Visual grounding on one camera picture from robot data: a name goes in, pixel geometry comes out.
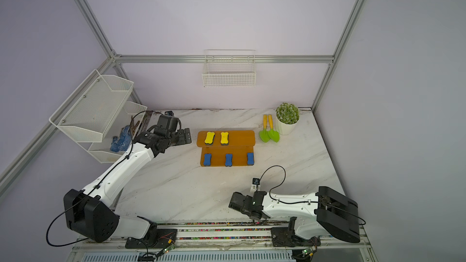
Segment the yellow eraser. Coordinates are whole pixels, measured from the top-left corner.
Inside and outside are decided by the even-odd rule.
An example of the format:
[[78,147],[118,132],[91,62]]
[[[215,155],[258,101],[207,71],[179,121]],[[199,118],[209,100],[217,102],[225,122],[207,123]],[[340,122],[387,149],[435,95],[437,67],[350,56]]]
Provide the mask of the yellow eraser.
[[227,146],[229,144],[229,132],[221,132],[220,136],[220,144],[222,146]]
[[207,146],[213,145],[215,135],[216,135],[215,132],[206,132],[205,144]]

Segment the blue eraser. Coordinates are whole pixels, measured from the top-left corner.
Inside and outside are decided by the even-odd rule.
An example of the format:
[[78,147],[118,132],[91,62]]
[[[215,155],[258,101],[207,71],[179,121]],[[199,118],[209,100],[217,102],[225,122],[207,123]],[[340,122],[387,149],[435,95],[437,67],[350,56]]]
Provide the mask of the blue eraser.
[[226,154],[225,155],[225,166],[226,167],[232,167],[233,166],[233,155],[232,154]]
[[212,160],[211,154],[204,154],[203,166],[205,167],[211,166],[211,160]]
[[254,154],[252,152],[247,153],[247,165],[248,166],[253,166],[255,163],[254,161]]

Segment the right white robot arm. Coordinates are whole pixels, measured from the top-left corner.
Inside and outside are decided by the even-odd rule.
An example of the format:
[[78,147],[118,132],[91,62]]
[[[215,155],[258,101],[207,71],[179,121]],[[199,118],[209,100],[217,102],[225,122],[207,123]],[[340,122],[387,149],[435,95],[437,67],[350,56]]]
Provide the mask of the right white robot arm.
[[301,195],[234,192],[229,208],[252,220],[289,218],[294,235],[304,240],[329,234],[344,242],[360,242],[358,204],[327,186]]

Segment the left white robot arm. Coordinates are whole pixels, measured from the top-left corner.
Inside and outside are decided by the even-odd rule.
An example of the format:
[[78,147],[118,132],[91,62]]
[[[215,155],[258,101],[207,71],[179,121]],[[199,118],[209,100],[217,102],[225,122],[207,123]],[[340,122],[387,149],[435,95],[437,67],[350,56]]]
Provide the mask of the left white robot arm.
[[110,206],[136,173],[157,155],[170,147],[190,143],[192,138],[188,128],[177,132],[145,131],[139,134],[105,173],[83,189],[71,189],[65,194],[66,226],[97,243],[127,237],[155,245],[160,239],[155,222],[143,217],[121,217]]

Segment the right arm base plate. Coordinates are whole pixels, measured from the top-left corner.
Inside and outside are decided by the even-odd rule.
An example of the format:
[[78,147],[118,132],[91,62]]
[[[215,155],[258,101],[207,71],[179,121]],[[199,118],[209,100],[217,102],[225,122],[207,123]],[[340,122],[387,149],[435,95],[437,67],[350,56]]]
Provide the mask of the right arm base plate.
[[313,237],[309,240],[298,237],[294,230],[288,228],[272,228],[271,237],[274,247],[310,247],[321,246],[319,237]]

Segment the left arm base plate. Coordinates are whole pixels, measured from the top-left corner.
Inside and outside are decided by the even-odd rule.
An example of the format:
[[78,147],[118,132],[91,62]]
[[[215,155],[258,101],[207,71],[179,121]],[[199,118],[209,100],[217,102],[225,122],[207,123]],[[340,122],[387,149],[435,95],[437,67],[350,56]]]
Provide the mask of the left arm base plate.
[[175,243],[177,229],[151,229],[144,238],[128,238],[126,249],[165,249]]

